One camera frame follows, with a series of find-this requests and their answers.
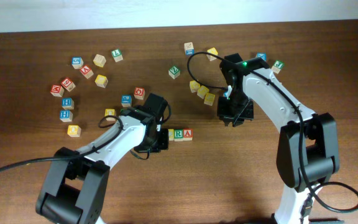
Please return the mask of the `yellow C block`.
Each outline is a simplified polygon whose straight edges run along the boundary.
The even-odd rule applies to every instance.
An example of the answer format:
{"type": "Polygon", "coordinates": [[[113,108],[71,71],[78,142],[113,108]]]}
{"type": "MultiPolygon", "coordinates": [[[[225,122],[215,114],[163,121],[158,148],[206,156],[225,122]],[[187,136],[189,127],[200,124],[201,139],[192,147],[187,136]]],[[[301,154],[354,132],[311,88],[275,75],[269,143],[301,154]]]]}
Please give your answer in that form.
{"type": "Polygon", "coordinates": [[[174,129],[169,129],[168,130],[168,137],[170,141],[174,140],[174,129]]]}

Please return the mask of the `green R block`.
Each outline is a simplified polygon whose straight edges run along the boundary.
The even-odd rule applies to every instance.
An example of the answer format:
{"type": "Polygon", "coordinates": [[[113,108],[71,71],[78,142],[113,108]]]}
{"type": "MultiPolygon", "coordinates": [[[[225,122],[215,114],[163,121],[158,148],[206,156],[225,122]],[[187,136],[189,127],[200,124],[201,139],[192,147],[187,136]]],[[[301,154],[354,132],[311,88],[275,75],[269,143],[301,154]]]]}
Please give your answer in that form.
{"type": "Polygon", "coordinates": [[[183,141],[183,130],[182,129],[175,129],[173,132],[174,141],[183,141]]]}

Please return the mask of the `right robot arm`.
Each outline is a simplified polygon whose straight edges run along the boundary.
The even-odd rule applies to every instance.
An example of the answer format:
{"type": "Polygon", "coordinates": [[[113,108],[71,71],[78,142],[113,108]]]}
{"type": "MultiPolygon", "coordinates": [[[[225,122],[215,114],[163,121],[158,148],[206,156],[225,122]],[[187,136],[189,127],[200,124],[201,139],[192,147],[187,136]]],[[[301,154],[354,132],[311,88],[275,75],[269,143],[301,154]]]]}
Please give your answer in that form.
{"type": "Polygon", "coordinates": [[[334,118],[300,103],[260,57],[244,61],[239,54],[227,55],[219,68],[228,85],[218,100],[219,119],[241,125],[254,118],[259,105],[280,134],[276,165],[284,189],[273,222],[309,223],[316,195],[339,170],[334,118]]]}

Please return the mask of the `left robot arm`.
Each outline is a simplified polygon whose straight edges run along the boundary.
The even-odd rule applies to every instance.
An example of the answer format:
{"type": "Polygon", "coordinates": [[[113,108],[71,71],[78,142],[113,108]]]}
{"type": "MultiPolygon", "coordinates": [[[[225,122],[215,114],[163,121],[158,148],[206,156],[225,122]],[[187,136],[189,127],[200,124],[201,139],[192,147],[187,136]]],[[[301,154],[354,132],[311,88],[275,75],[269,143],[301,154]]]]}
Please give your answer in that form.
{"type": "Polygon", "coordinates": [[[59,149],[51,162],[35,211],[53,223],[102,223],[111,169],[131,150],[150,154],[168,148],[162,128],[168,102],[151,93],[143,105],[126,108],[93,142],[59,149]]]}

